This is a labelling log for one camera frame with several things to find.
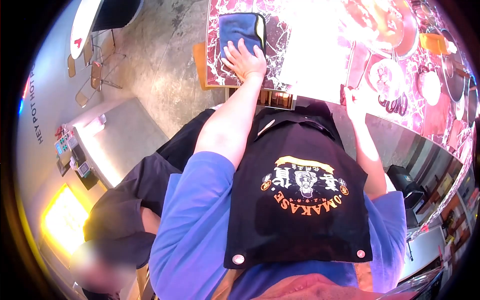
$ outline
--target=glowing light panel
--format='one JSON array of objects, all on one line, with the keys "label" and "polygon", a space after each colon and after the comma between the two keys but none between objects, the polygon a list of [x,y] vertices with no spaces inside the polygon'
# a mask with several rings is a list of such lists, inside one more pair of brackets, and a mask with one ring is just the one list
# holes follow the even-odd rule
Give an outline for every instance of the glowing light panel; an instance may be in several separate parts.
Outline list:
[{"label": "glowing light panel", "polygon": [[85,242],[83,226],[88,213],[64,184],[44,212],[42,228],[70,255]]}]

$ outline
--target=hand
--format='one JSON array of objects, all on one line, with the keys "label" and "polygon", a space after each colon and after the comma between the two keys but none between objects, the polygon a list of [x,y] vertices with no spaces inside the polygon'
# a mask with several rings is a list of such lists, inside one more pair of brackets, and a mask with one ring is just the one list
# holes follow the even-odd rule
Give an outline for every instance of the hand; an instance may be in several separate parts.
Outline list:
[{"label": "hand", "polygon": [[223,47],[223,50],[228,60],[222,58],[222,62],[232,69],[242,82],[249,78],[264,80],[267,63],[264,53],[257,45],[253,46],[255,56],[247,50],[243,38],[239,40],[238,50],[232,41],[228,41],[228,47]]},{"label": "hand", "polygon": [[357,99],[359,93],[357,90],[351,90],[348,87],[343,88],[345,94],[345,104],[347,106],[347,115],[352,124],[361,125],[365,124],[365,116],[367,115],[366,103],[360,99]]}]

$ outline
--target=red marble tabletop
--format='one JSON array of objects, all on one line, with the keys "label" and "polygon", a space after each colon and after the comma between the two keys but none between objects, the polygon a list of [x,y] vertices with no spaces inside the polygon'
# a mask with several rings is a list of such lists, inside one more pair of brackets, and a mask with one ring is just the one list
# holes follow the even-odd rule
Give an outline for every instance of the red marble tabletop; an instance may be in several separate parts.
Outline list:
[{"label": "red marble tabletop", "polygon": [[[257,12],[265,17],[267,31],[267,74],[263,88],[339,104],[340,84],[347,79],[353,38],[344,34],[345,25],[335,14],[318,7],[325,3],[328,1],[210,0],[206,32],[206,84],[211,87],[237,87],[241,83],[220,60],[218,16],[232,12]],[[435,12],[435,17],[438,27],[452,32],[438,12]],[[372,59],[375,57],[380,59],[378,54],[374,54]],[[464,65],[472,73],[463,53],[462,57]],[[418,91],[419,67],[431,62],[435,65],[435,57],[420,47],[420,43],[411,55],[400,58],[408,98],[404,116],[387,113],[378,103],[378,94],[369,87],[366,76],[360,81],[358,90],[372,99],[368,113],[422,135],[465,164],[472,153],[473,136],[466,114],[458,121],[455,104],[449,96],[442,94],[437,105],[429,106]],[[440,124],[433,126],[432,120]]]}]

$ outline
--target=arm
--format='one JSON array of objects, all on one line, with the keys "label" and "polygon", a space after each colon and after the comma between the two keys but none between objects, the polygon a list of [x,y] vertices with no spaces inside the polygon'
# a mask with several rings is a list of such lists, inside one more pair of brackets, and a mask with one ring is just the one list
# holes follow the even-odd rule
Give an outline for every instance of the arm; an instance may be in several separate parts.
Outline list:
[{"label": "arm", "polygon": [[142,216],[142,223],[145,232],[156,234],[158,227],[160,227],[160,217],[154,213],[150,208],[140,206],[140,215]]},{"label": "arm", "polygon": [[354,100],[355,97],[352,97],[352,92],[348,88],[345,88],[344,91],[347,114],[355,132],[357,163],[368,174],[364,190],[367,196],[373,200],[387,193],[384,168],[365,124],[365,104]]},{"label": "arm", "polygon": [[205,123],[194,151],[218,153],[226,157],[235,169],[245,152],[266,72],[264,54],[257,46],[254,47],[256,56],[250,54],[243,39],[240,39],[238,48],[236,50],[233,43],[228,42],[228,48],[224,49],[228,60],[222,61],[240,77],[243,84]]}]

